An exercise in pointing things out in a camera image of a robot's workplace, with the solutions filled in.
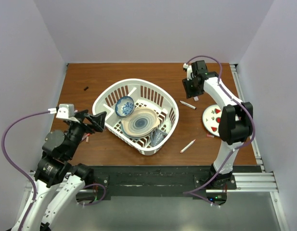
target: white marker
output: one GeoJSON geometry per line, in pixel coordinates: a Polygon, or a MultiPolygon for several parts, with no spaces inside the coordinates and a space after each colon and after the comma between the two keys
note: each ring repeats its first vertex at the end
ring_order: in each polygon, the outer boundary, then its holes
{"type": "Polygon", "coordinates": [[[191,104],[188,104],[188,103],[186,103],[186,102],[184,102],[184,101],[179,101],[179,102],[181,102],[183,105],[186,105],[186,106],[188,106],[188,107],[190,107],[190,108],[192,108],[192,109],[196,109],[196,107],[194,107],[194,106],[192,106],[191,104]]]}
{"type": "Polygon", "coordinates": [[[184,151],[186,151],[193,143],[194,143],[195,139],[193,141],[191,141],[186,147],[184,147],[182,150],[181,150],[181,153],[183,153],[184,151]]]}

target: brown wooden surface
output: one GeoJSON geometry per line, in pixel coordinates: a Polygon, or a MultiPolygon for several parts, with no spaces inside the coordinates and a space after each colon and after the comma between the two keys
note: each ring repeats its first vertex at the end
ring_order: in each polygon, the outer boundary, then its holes
{"type": "MultiPolygon", "coordinates": [[[[217,64],[207,64],[209,71],[219,72],[217,64]]],[[[223,64],[222,80],[235,94],[234,80],[230,66],[223,64]]],[[[90,136],[89,143],[79,145],[73,160],[75,165],[211,165],[219,148],[220,138],[207,138],[207,131],[202,123],[203,111],[215,104],[205,93],[199,101],[186,99],[181,80],[186,78],[182,64],[70,64],[59,99],[59,103],[73,103],[78,110],[89,109],[97,97],[109,86],[126,78],[140,78],[150,81],[166,90],[176,101],[179,108],[177,127],[164,144],[152,156],[144,156],[130,147],[108,130],[90,136]],[[193,110],[182,105],[183,100],[196,106],[193,110]],[[195,143],[184,153],[180,150],[191,140],[195,143]]],[[[52,129],[66,130],[67,125],[55,119],[52,129]]],[[[242,148],[235,161],[236,165],[255,165],[251,145],[242,148]]]]}

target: plate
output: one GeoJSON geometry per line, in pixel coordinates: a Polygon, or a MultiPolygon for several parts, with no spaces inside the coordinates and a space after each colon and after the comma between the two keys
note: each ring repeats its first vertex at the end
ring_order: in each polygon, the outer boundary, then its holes
{"type": "Polygon", "coordinates": [[[149,108],[136,108],[134,112],[121,120],[123,132],[132,138],[141,138],[151,133],[160,121],[157,113],[149,108]]]}
{"type": "Polygon", "coordinates": [[[207,131],[214,136],[219,135],[219,123],[221,120],[222,111],[218,105],[211,105],[203,112],[203,124],[207,131]]]}

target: blue bowl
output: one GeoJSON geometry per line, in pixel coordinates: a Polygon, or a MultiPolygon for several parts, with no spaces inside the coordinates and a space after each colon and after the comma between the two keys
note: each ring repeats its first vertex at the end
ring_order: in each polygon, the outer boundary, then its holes
{"type": "Polygon", "coordinates": [[[134,101],[130,96],[120,98],[115,105],[115,113],[120,117],[127,117],[134,111],[134,101]]]}

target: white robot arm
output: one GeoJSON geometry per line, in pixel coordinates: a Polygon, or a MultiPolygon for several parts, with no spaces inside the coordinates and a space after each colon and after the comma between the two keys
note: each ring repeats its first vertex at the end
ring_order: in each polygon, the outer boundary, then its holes
{"type": "Polygon", "coordinates": [[[252,122],[246,114],[247,111],[251,117],[253,116],[253,106],[234,96],[218,79],[216,72],[208,71],[204,61],[197,61],[191,65],[184,64],[183,69],[187,72],[187,78],[182,81],[187,98],[197,97],[206,92],[222,110],[219,124],[222,142],[212,169],[214,172],[219,172],[220,175],[230,177],[238,153],[237,148],[241,147],[253,132],[252,122]]]}
{"type": "Polygon", "coordinates": [[[61,104],[51,110],[57,118],[69,125],[66,133],[55,130],[45,138],[42,159],[34,175],[36,189],[31,191],[28,202],[11,231],[50,231],[57,218],[85,185],[94,182],[93,170],[86,165],[74,167],[68,163],[73,158],[85,133],[102,132],[106,112],[88,114],[88,110],[75,113],[73,104],[61,104]],[[71,172],[66,184],[55,193],[67,172],[71,172]]]}

